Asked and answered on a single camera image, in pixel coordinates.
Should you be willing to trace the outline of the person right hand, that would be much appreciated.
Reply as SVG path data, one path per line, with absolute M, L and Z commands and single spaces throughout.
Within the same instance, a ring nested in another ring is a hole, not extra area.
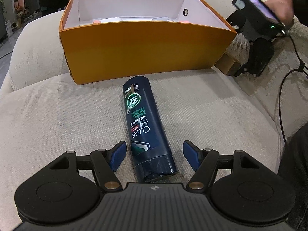
M 293 26 L 295 13 L 292 0 L 267 0 L 264 3 L 285 26 Z

